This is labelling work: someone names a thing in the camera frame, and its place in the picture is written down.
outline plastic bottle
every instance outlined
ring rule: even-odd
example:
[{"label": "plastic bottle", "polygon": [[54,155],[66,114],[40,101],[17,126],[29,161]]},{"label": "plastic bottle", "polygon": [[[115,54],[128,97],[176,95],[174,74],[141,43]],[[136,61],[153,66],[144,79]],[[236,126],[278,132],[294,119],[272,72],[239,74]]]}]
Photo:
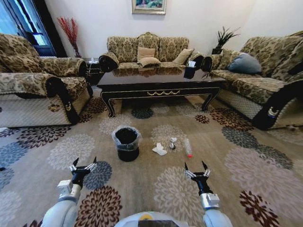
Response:
[{"label": "plastic bottle", "polygon": [[193,157],[193,151],[191,149],[189,139],[184,139],[183,142],[184,142],[184,147],[187,157],[189,158]]}]

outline sofa skirt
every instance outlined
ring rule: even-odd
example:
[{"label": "sofa skirt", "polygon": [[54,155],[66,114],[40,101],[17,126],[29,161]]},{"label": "sofa skirt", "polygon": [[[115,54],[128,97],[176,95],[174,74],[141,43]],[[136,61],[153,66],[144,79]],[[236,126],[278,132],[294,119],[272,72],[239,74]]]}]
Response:
[{"label": "sofa skirt", "polygon": [[[88,90],[72,102],[80,114],[89,101]],[[16,95],[0,96],[0,127],[25,127],[71,124],[59,96],[53,98],[22,99]]]},{"label": "sofa skirt", "polygon": [[[250,120],[253,120],[263,108],[263,106],[229,90],[222,89],[217,98],[236,109]],[[297,98],[290,100],[284,106],[276,117],[275,123],[270,128],[283,128],[289,125],[303,125],[303,102],[299,101]]]}]

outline side table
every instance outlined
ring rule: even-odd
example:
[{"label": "side table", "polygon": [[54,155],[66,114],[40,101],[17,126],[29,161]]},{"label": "side table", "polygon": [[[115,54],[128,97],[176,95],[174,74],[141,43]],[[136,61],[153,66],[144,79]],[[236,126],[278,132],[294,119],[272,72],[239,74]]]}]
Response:
[{"label": "side table", "polygon": [[91,85],[97,85],[101,80],[102,76],[104,75],[104,73],[101,71],[100,64],[97,59],[94,59],[97,61],[96,63],[90,63],[89,62],[90,60],[91,59],[89,58],[84,58],[84,61],[86,62],[87,65],[87,71],[86,71],[88,77],[87,81]]}]

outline trash can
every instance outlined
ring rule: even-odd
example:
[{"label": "trash can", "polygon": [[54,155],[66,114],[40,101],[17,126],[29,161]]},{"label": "trash can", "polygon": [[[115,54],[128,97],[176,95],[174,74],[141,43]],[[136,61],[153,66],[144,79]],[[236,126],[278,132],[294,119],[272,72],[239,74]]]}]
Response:
[{"label": "trash can", "polygon": [[130,126],[119,126],[112,132],[119,159],[131,162],[139,156],[140,136],[140,132]]}]

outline vase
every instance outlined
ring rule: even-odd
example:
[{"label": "vase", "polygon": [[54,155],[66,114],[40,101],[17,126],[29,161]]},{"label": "vase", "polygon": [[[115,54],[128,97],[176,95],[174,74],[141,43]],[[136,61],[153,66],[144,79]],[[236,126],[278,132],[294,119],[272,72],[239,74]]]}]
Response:
[{"label": "vase", "polygon": [[81,58],[81,54],[79,53],[79,50],[78,50],[78,46],[75,44],[73,46],[74,48],[74,55],[75,55],[75,58]]}]

